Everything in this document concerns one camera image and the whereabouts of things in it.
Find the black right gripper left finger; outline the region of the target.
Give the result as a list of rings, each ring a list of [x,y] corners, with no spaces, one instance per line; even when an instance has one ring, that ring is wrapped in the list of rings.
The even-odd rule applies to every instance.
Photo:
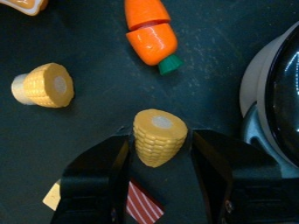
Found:
[[[50,224],[125,224],[129,156],[128,136],[112,136],[76,157]]]

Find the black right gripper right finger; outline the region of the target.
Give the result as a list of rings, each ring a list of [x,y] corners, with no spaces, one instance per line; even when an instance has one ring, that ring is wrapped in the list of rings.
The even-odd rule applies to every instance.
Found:
[[[299,224],[299,177],[252,145],[196,129],[190,160],[208,224]]]

